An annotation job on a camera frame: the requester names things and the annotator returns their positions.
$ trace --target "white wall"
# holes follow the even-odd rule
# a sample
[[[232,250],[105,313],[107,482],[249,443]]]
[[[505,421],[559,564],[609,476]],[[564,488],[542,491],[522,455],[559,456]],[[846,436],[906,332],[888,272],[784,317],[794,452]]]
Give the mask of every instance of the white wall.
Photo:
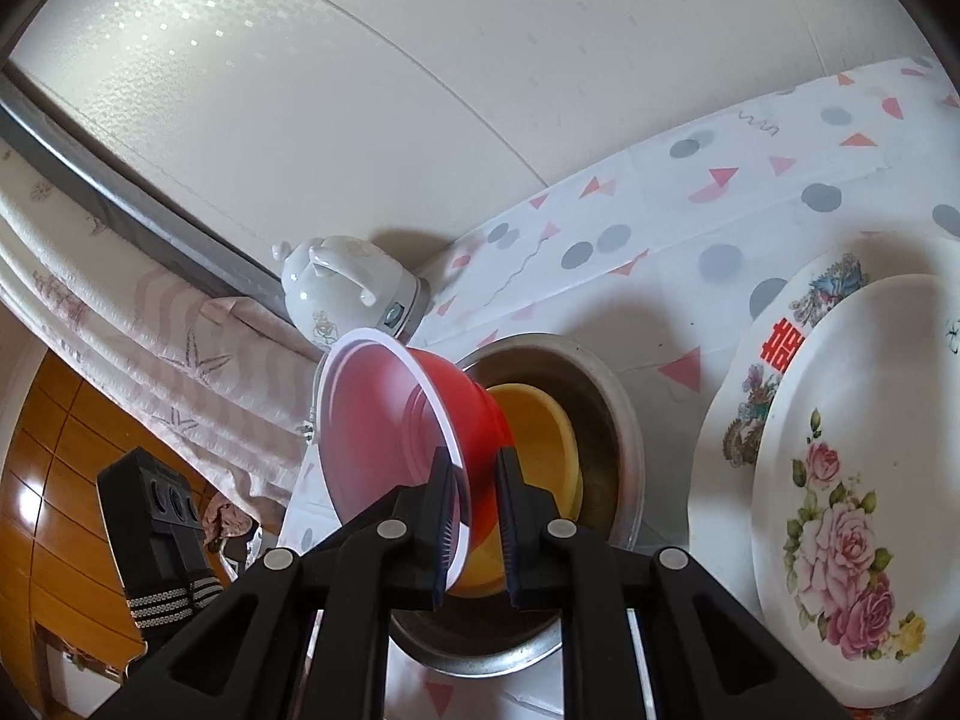
[[[23,402],[47,347],[0,303],[0,471],[7,461]]]
[[[629,143],[927,51],[895,0],[52,0],[13,59],[272,266],[331,233],[416,264]]]
[[[46,656],[54,701],[80,717],[90,717],[94,709],[120,688],[118,683],[96,672],[78,669],[64,653],[49,645],[46,645]]]

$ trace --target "table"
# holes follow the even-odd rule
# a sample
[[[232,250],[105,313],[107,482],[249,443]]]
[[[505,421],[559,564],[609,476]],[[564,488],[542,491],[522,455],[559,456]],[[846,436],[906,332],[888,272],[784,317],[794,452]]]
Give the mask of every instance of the table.
[[[960,237],[960,98],[933,59],[895,59],[749,100],[581,170],[428,264],[412,341],[459,360],[560,333],[632,399],[646,453],[639,548],[685,545],[693,448],[743,330],[817,255],[881,231]],[[337,527],[315,447],[281,545]],[[455,680],[391,649],[387,717],[563,716],[559,655]]]

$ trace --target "floral plate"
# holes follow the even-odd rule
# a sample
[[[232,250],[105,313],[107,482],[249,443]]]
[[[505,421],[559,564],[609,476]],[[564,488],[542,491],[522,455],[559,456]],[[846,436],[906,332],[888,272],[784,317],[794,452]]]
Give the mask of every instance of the floral plate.
[[[784,320],[803,337],[848,295],[901,274],[936,274],[960,283],[960,244],[919,235],[882,234],[837,247],[793,276],[744,332],[730,372],[714,397],[693,455],[690,553],[762,619],[752,559],[750,508],[760,438],[784,366],[775,357]],[[913,702],[857,720],[899,720]]]
[[[752,552],[767,627],[840,701],[881,707],[960,634],[960,295],[867,286],[795,355],[767,415]]]

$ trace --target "pink triangle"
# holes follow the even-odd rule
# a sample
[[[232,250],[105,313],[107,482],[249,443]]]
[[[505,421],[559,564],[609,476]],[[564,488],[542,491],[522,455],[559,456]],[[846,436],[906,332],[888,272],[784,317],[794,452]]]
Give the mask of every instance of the pink triangle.
[[[901,110],[896,98],[886,98],[886,100],[883,100],[883,103],[880,104],[883,106],[883,110],[894,119],[900,119],[901,122],[904,120],[904,111]]]
[[[634,269],[634,266],[635,266],[640,260],[642,260],[644,257],[646,257],[646,256],[647,256],[647,253],[648,253],[649,251],[650,251],[649,248],[647,248],[646,250],[643,250],[642,252],[640,252],[640,254],[638,254],[637,256],[635,256],[634,259],[632,259],[629,263],[627,263],[627,264],[625,264],[625,265],[621,265],[619,268],[614,268],[612,271],[610,271],[610,273],[611,273],[611,274],[617,274],[617,275],[619,275],[619,276],[629,276],[629,275],[630,275],[630,272]]]
[[[582,193],[580,194],[581,199],[583,197],[586,197],[588,194],[593,194],[594,191],[598,191],[599,189],[600,189],[600,180],[594,175],[594,177],[592,177],[592,179],[590,180],[589,184],[587,184],[587,188],[584,189],[584,191],[582,191]]]
[[[446,708],[450,706],[450,699],[453,698],[453,685],[424,683],[424,687],[430,696],[434,709],[437,711],[437,717],[443,717]]]
[[[680,357],[657,368],[668,379],[682,384],[694,392],[700,391],[700,348],[697,346]]]
[[[458,316],[456,317],[456,319],[453,320],[453,322],[456,322],[457,324],[463,326],[464,324],[467,324],[469,319],[474,314],[476,314],[476,312],[477,312],[477,309],[469,308],[467,309],[467,311],[464,311],[462,314],[458,314]]]
[[[546,223],[546,226],[544,226],[544,232],[541,232],[541,241],[546,241],[547,238],[553,238],[555,234],[559,232],[560,228],[552,223],[552,221],[549,221]]]
[[[712,181],[703,189],[698,189],[695,191],[690,197],[688,197],[688,200],[697,204],[713,202],[714,200],[721,199],[721,197],[726,193],[727,187],[718,186],[716,181]]]
[[[481,346],[486,346],[488,343],[493,343],[494,341],[496,341],[496,330],[486,336],[486,338],[482,338],[480,343],[477,343],[477,348],[479,349]]]
[[[532,319],[534,317],[534,308],[536,303],[531,303],[529,306],[524,306],[519,311],[515,311],[510,315],[510,319]]]
[[[438,317],[445,317],[445,316],[446,316],[446,312],[448,312],[448,311],[450,310],[450,305],[451,305],[451,304],[453,303],[453,301],[456,300],[456,299],[457,299],[457,295],[453,295],[453,298],[450,298],[450,300],[448,300],[446,303],[443,303],[442,306],[438,306],[438,307],[437,307],[437,316],[438,316]]]
[[[783,175],[796,164],[797,160],[793,157],[770,157],[770,167],[774,169],[774,175],[777,176]]]
[[[870,138],[864,135],[862,132],[853,133],[850,137],[840,143],[841,146],[876,146]]]
[[[717,182],[717,186],[727,186],[731,178],[736,175],[736,172],[740,170],[739,167],[711,167],[710,175],[713,176],[713,180]]]

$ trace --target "teapot handle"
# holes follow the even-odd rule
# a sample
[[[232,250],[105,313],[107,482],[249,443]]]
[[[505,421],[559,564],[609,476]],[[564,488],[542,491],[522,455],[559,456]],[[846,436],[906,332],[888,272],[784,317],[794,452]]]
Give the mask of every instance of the teapot handle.
[[[274,244],[271,248],[271,251],[274,254],[274,259],[279,263],[283,262],[293,253],[293,249],[286,241],[280,241],[279,244]]]
[[[370,307],[376,304],[379,299],[374,289],[373,276],[363,266],[356,261],[344,257],[340,252],[330,250],[326,247],[310,247],[310,261],[314,266],[333,271],[335,274],[344,276],[360,288],[360,302]]]

